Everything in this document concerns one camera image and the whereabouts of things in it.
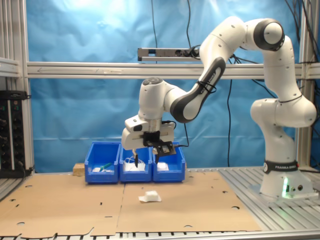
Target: wooden block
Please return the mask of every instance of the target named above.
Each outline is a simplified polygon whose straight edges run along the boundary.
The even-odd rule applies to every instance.
[[[85,175],[85,164],[76,163],[73,167],[73,176],[84,176]]]

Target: cardboard surface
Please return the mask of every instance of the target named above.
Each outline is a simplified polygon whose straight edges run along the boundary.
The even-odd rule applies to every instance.
[[[146,191],[157,191],[162,202],[140,202]],[[92,236],[260,230],[218,172],[187,173],[184,183],[126,185],[35,175],[0,202],[0,236],[86,235],[92,228]]]
[[[84,177],[35,175],[0,202],[0,236],[85,235],[92,228],[92,236],[114,235],[123,191],[122,184],[87,185]]]
[[[157,191],[162,201],[140,202],[138,196],[146,191]],[[186,175],[184,183],[126,184],[116,231],[259,230],[252,215],[218,172],[193,172]]]

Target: white robotic arm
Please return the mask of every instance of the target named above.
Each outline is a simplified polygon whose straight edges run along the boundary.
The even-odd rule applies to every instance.
[[[224,73],[226,62],[239,47],[262,52],[265,84],[278,96],[278,99],[257,100],[251,107],[252,119],[260,126],[265,138],[264,179],[268,181],[267,184],[263,181],[261,191],[277,197],[288,178],[295,175],[295,181],[298,179],[300,184],[291,185],[286,194],[291,196],[298,186],[303,185],[304,190],[299,187],[297,192],[305,196],[313,192],[312,185],[298,171],[294,142],[282,127],[308,127],[315,121],[317,112],[297,86],[292,42],[274,19],[243,22],[231,16],[219,24],[201,44],[199,54],[204,70],[188,92],[160,78],[144,80],[140,89],[138,115],[125,121],[122,145],[126,150],[133,150],[135,156],[137,148],[154,147],[157,162],[161,156],[175,154],[172,144],[174,123],[162,122],[163,113],[170,112],[180,123],[195,119]]]

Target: green pen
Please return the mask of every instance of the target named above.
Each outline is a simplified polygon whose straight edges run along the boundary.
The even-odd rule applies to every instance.
[[[107,163],[106,165],[100,167],[100,171],[99,171],[99,172],[101,172],[103,169],[106,169],[106,168],[110,167],[111,165],[112,165],[112,163],[109,162],[109,163]]]

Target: blue storage bin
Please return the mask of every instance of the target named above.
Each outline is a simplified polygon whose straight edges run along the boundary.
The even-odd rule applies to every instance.
[[[156,155],[152,154],[153,158],[153,181],[156,183],[174,183],[185,180],[186,160],[181,147],[175,148],[176,154],[162,156],[159,162],[168,164],[168,171],[158,171],[156,164]]]
[[[85,157],[85,181],[89,184],[117,183],[120,149],[120,142],[93,142]],[[113,172],[92,172],[94,168],[100,168],[108,163],[112,164],[106,170]]]
[[[132,150],[125,150],[121,147],[120,160],[119,160],[119,175],[120,181],[123,183],[128,182],[151,182],[152,180],[152,148],[144,147],[138,148],[136,150],[138,158],[145,163],[144,171],[124,171],[125,160],[133,156]]]

